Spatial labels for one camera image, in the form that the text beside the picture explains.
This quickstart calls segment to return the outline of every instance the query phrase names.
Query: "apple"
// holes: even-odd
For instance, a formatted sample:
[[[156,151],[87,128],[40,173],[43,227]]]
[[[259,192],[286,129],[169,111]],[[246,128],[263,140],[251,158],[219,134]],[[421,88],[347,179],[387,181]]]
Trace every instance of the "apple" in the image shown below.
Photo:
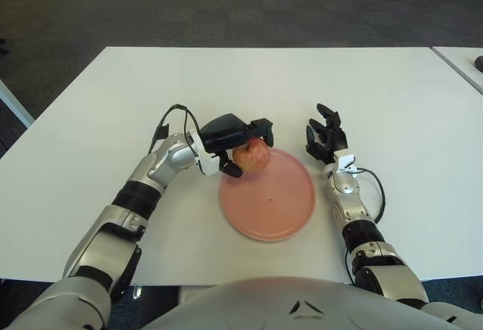
[[[233,149],[235,164],[247,173],[256,173],[265,168],[270,161],[270,150],[259,137],[248,139],[245,145]]]

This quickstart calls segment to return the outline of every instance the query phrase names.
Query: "gray carpet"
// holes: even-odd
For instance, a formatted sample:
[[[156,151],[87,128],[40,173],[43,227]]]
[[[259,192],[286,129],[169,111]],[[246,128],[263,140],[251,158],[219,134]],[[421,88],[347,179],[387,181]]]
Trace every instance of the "gray carpet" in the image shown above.
[[[483,47],[482,6],[483,0],[0,0],[0,38],[11,50],[0,56],[0,79],[38,117],[107,45]],[[0,103],[0,157],[2,143],[10,147],[24,130]],[[42,286],[0,287],[0,314],[10,311],[6,304],[21,310]],[[481,277],[425,286],[432,300],[470,310],[483,292]],[[128,299],[117,305],[112,328],[132,328],[135,306]]]

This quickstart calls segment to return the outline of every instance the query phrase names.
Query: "table leg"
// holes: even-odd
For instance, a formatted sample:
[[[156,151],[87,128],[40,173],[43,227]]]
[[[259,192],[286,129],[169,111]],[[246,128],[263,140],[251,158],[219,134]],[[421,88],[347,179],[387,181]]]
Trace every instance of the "table leg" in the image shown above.
[[[0,80],[0,100],[14,113],[14,115],[28,128],[33,122],[33,117],[28,113],[25,107],[17,100],[17,98],[8,90],[7,86]]]

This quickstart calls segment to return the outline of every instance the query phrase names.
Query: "table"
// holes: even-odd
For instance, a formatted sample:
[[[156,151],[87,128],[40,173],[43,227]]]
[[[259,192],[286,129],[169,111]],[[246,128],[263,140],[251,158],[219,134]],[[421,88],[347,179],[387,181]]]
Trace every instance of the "table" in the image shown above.
[[[483,56],[483,48],[433,47],[432,49],[471,86],[483,94],[483,72],[475,67],[475,59]]]
[[[339,111],[357,164],[382,180],[379,228],[413,271],[421,279],[483,273],[483,97],[429,48],[106,48],[0,160],[0,278],[59,279],[176,102],[201,125],[229,112],[273,121],[275,145],[311,173],[316,207],[295,237],[257,242],[223,216],[220,174],[193,167],[151,217],[133,283],[347,282],[322,163],[304,148],[318,102]],[[169,117],[171,132],[182,118]],[[375,214],[377,185],[360,178]]]

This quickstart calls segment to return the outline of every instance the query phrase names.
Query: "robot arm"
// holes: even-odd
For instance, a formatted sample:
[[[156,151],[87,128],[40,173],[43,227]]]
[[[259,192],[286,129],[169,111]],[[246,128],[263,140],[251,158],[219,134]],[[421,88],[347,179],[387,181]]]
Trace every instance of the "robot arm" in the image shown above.
[[[173,109],[191,112],[181,105]],[[202,129],[168,136],[166,117],[156,129],[148,155],[141,159],[112,204],[107,205],[70,255],[63,279],[54,283],[15,320],[11,328],[106,327],[111,300],[120,298],[131,283],[141,256],[137,242],[169,183],[192,165],[203,174],[218,170],[239,177],[242,170],[229,160],[227,150],[250,137],[263,137],[273,145],[272,123],[267,119],[249,125],[233,114],[206,124]],[[164,140],[152,151],[157,140]]]
[[[316,120],[307,126],[307,152],[325,162],[327,196],[332,203],[336,224],[350,253],[355,286],[386,298],[420,308],[428,297],[419,279],[395,249],[384,240],[376,222],[359,197],[356,179],[361,173],[349,151],[337,112],[321,104],[317,110],[326,125]],[[315,142],[314,130],[322,144]]]

